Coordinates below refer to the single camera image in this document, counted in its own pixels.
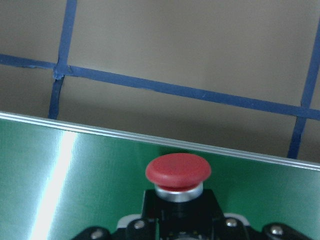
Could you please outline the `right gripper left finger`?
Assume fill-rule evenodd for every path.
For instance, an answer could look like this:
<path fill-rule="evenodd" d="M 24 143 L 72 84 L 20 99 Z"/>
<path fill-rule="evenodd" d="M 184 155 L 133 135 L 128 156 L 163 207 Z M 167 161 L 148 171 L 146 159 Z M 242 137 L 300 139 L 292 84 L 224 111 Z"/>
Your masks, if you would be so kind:
<path fill-rule="evenodd" d="M 157 219 L 139 218 L 132 220 L 125 230 L 126 240 L 159 240 L 160 227 Z"/>

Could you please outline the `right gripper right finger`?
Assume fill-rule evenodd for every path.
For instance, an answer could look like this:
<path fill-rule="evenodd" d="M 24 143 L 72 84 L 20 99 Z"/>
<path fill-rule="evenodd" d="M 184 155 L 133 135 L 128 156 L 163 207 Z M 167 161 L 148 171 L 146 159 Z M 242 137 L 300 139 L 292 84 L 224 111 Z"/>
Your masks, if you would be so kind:
<path fill-rule="evenodd" d="M 216 240 L 249 240 L 249 221 L 242 215 L 226 215 L 214 224 Z"/>

